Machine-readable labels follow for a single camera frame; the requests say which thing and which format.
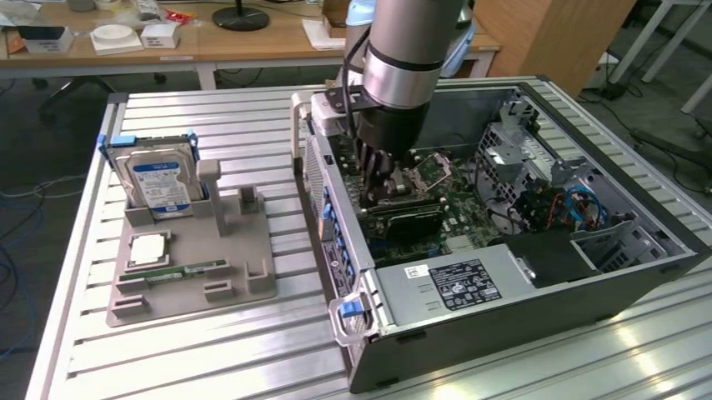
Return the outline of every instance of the white box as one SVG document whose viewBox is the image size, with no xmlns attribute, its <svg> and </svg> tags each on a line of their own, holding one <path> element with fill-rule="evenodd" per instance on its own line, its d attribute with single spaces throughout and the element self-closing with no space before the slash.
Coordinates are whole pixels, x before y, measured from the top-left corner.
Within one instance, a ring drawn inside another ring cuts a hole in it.
<svg viewBox="0 0 712 400">
<path fill-rule="evenodd" d="M 68 27 L 18 27 L 18 32 L 30 53 L 65 53 L 75 41 Z"/>
<path fill-rule="evenodd" d="M 144 48 L 176 48 L 180 37 L 175 23 L 148 25 L 141 32 Z"/>
<path fill-rule="evenodd" d="M 124 25 L 104 25 L 91 33 L 91 44 L 97 56 L 143 50 L 136 31 Z"/>
<path fill-rule="evenodd" d="M 610 54 L 604 53 L 601 59 L 598 60 L 598 65 L 596 66 L 593 75 L 590 75 L 589 81 L 586 82 L 586 86 L 584 86 L 584 89 L 602 89 L 606 85 L 606 69 L 608 77 L 610 77 L 610 75 L 613 75 L 613 70 L 616 69 L 617 65 L 618 59 Z"/>
</svg>

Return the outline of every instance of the wooden desk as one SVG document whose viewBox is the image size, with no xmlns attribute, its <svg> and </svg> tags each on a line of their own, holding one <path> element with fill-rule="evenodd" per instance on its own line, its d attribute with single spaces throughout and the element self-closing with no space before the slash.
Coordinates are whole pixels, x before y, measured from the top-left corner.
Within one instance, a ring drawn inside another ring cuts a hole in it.
<svg viewBox="0 0 712 400">
<path fill-rule="evenodd" d="M 72 12 L 65 3 L 45 3 L 41 13 L 52 24 L 69 27 L 81 33 L 75 37 L 65 54 L 29 54 L 26 51 L 8 55 L 2 48 L 16 36 L 14 30 L 2 33 L 0 40 L 0 73 L 4 78 L 44 78 L 120 73 L 159 73 L 195 71 L 203 90 L 216 88 L 213 71 L 227 68 L 298 67 L 338 65 L 343 51 L 319 52 L 310 46 L 302 27 L 303 17 L 283 11 L 320 17 L 319 8 L 303 3 L 274 5 L 264 3 L 270 25 L 255 32 L 231 32 L 211 21 L 212 12 L 228 4 L 169 4 L 167 8 L 195 13 L 201 25 L 180 27 L 180 44 L 176 49 L 143 50 L 109 56 L 97 56 L 91 45 L 89 31 L 96 21 L 111 18 L 112 13 L 95 10 Z M 499 44 L 478 28 L 471 43 L 469 60 L 475 60 L 469 72 L 473 78 L 485 77 Z"/>
<path fill-rule="evenodd" d="M 581 91 L 636 0 L 478 0 L 482 27 L 503 45 L 489 75 L 543 74 Z"/>
</svg>

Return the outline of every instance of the robotic arm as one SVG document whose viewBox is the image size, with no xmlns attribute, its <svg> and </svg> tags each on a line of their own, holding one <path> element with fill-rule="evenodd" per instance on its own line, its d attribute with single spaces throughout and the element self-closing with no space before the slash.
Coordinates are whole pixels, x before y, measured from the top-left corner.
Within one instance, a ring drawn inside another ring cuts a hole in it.
<svg viewBox="0 0 712 400">
<path fill-rule="evenodd" d="M 343 86 L 327 102 L 312 100 L 312 111 L 331 108 L 314 112 L 316 126 L 327 126 L 319 118 L 340 119 L 354 139 L 366 203 L 383 196 L 378 189 L 417 142 L 461 12 L 462 0 L 378 0 L 371 27 L 350 27 Z M 348 86 L 347 69 L 360 65 L 362 87 Z"/>
</svg>

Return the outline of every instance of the aluminum extrusion table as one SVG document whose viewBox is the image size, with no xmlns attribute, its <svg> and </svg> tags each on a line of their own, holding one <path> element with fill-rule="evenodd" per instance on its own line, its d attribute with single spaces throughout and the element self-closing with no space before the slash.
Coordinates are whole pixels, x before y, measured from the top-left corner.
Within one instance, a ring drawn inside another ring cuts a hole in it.
<svg viewBox="0 0 712 400">
<path fill-rule="evenodd" d="M 664 207 L 712 243 L 709 214 L 553 84 L 525 79 Z M 319 89 L 137 94 L 107 106 L 103 133 L 151 135 L 192 128 L 201 157 L 221 161 L 220 189 L 258 186 L 267 199 L 279 293 L 252 304 L 107 326 L 124 193 L 96 153 L 26 398 L 463 400 L 709 395 L 709 265 L 657 288 L 605 322 L 379 392 L 348 393 L 290 170 L 290 95 Z M 543 123 L 541 136 L 563 157 L 575 156 L 575 146 L 550 124 Z"/>
</svg>

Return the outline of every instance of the barcode sticker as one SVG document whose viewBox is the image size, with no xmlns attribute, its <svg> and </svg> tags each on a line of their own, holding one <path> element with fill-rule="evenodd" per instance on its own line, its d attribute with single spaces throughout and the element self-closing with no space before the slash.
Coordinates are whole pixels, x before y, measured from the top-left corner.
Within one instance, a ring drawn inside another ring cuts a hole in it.
<svg viewBox="0 0 712 400">
<path fill-rule="evenodd" d="M 406 267 L 403 270 L 405 276 L 409 277 L 409 279 L 429 276 L 427 264 L 415 265 L 414 267 Z"/>
</svg>

